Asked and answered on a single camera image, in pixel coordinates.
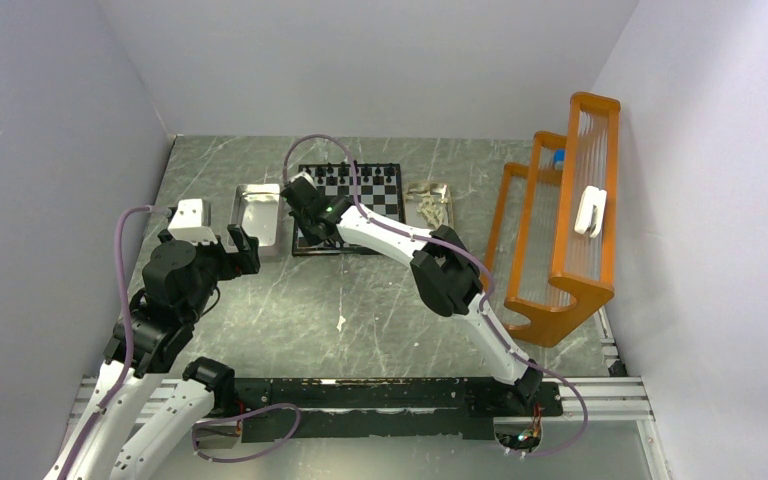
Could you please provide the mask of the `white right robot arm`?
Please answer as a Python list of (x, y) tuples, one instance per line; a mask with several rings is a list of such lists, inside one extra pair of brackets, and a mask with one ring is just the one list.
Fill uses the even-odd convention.
[(543, 374), (492, 310), (481, 280), (486, 269), (466, 251), (452, 228), (411, 227), (344, 196), (328, 198), (306, 173), (291, 177), (281, 197), (309, 243), (341, 241), (370, 249), (408, 268), (424, 305), (440, 317), (462, 323), (492, 378), (502, 384), (502, 406), (513, 414), (532, 408)]

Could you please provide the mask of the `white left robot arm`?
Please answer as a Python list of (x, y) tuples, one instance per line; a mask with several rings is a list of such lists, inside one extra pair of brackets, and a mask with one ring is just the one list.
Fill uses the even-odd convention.
[(165, 403), (135, 425), (220, 282), (260, 270), (259, 240), (228, 227), (235, 251), (209, 227), (170, 227), (143, 269), (144, 286), (126, 299), (105, 347), (92, 394), (47, 473), (49, 479), (147, 479), (203, 417), (237, 409), (232, 368), (200, 357)]

